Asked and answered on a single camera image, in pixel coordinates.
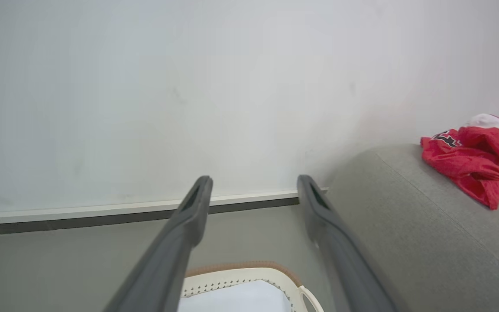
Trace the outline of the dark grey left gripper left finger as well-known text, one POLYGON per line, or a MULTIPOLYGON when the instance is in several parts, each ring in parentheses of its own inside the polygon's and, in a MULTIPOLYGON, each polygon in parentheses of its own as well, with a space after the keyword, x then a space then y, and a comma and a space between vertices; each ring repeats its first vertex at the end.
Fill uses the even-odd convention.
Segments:
POLYGON ((106 312, 176 312, 190 253, 204 236, 213 180, 200 176, 119 287, 106 312))

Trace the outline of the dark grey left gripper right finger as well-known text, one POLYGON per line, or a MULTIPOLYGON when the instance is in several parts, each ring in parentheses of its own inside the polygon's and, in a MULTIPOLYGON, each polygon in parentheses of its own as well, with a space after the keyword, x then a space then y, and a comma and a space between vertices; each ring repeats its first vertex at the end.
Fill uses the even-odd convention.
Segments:
POLYGON ((309 175, 297 180, 309 239, 318 248, 338 312, 398 312, 389 287, 375 273, 348 227, 309 175))

